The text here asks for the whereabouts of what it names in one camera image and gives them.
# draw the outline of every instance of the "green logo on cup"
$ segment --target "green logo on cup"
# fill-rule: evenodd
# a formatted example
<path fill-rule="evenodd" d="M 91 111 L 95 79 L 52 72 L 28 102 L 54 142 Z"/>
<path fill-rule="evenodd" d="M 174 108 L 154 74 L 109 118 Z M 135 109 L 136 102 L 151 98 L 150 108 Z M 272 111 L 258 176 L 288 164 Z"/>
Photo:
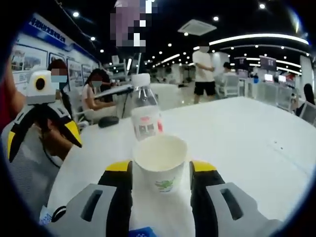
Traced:
<path fill-rule="evenodd" d="M 160 192 L 170 192 L 174 179 L 175 177 L 172 180 L 163 180 L 161 182 L 156 181 L 155 185 L 158 187 Z"/>

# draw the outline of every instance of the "bottle label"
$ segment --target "bottle label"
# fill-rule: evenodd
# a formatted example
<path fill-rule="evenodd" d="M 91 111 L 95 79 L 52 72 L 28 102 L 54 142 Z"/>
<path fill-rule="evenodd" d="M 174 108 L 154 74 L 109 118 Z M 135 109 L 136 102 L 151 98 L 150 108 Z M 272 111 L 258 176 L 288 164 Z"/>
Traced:
<path fill-rule="evenodd" d="M 134 131 L 138 140 L 154 136 L 163 132 L 161 115 L 159 112 L 146 116 L 133 116 Z"/>

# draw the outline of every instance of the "robotic arm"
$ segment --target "robotic arm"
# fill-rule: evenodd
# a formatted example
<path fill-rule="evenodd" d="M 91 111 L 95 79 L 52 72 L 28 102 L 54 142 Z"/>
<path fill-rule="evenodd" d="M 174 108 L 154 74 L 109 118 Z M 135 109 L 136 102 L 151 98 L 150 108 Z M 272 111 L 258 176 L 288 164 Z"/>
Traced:
<path fill-rule="evenodd" d="M 26 104 L 14 120 L 9 132 L 7 154 L 12 162 L 34 122 L 43 132 L 48 132 L 47 120 L 57 125 L 58 130 L 70 142 L 82 147 L 78 128 L 68 111 L 56 101 L 56 89 L 51 81 L 51 71 L 34 70 L 29 77 Z"/>

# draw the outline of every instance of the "black shorts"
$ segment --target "black shorts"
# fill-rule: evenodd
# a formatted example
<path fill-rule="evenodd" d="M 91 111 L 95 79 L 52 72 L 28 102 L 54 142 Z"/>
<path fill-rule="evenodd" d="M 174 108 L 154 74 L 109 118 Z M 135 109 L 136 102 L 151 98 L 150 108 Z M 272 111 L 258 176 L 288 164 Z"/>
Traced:
<path fill-rule="evenodd" d="M 211 81 L 211 82 L 196 82 L 196 87 L 194 89 L 194 94 L 195 95 L 203 95 L 204 94 L 204 90 L 206 91 L 206 94 L 208 96 L 210 95 L 215 95 L 216 91 L 215 91 L 215 82 Z"/>

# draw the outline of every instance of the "ceiling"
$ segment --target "ceiling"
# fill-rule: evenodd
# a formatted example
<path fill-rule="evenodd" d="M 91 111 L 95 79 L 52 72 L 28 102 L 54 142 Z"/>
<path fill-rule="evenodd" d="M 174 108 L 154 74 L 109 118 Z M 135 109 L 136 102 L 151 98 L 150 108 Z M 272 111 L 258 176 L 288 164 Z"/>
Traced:
<path fill-rule="evenodd" d="M 257 33 L 277 33 L 297 37 L 306 37 L 310 43 L 316 42 L 316 33 L 313 30 L 312 16 L 304 14 L 307 11 L 305 0 L 284 1 L 281 0 L 155 0 L 152 3 L 152 14 L 141 14 L 141 20 L 146 20 L 146 27 L 138 27 L 139 23 L 134 22 L 134 27 L 129 28 L 128 38 L 132 40 L 133 33 L 140 33 L 141 40 L 146 40 L 146 48 L 132 46 L 116 47 L 114 39 L 115 32 L 111 33 L 111 17 L 115 13 L 116 0 L 58 0 L 62 8 L 58 6 L 55 0 L 47 0 L 43 6 L 38 9 L 38 13 L 50 21 L 53 25 L 67 34 L 71 39 L 80 44 L 83 48 L 93 54 L 102 63 L 108 63 L 111 55 L 118 54 L 123 57 L 133 55 L 133 53 L 143 51 L 144 62 L 152 60 L 146 67 L 180 53 L 181 56 L 174 61 L 190 63 L 193 48 L 202 40 L 208 42 L 224 39 L 233 36 Z M 259 5 L 264 3 L 266 9 L 260 9 Z M 74 18 L 72 13 L 78 11 L 80 17 Z M 296 31 L 295 14 L 299 15 L 300 20 L 298 31 Z M 213 17 L 218 16 L 219 20 L 214 21 Z M 216 30 L 203 36 L 188 35 L 184 36 L 178 30 L 191 19 L 203 21 L 217 27 Z M 91 42 L 90 37 L 96 37 L 96 41 Z M 260 45 L 258 48 L 241 47 L 241 45 Z M 261 45 L 278 45 L 275 47 L 266 47 Z M 264 55 L 284 60 L 287 57 L 288 62 L 299 64 L 299 56 L 303 53 L 281 49 L 281 46 L 292 47 L 313 54 L 310 45 L 288 39 L 276 38 L 255 38 L 239 39 L 212 45 L 211 50 L 227 52 L 231 55 L 231 61 L 234 57 L 243 56 L 259 57 Z M 289 66 L 290 69 L 297 70 L 296 67 Z"/>

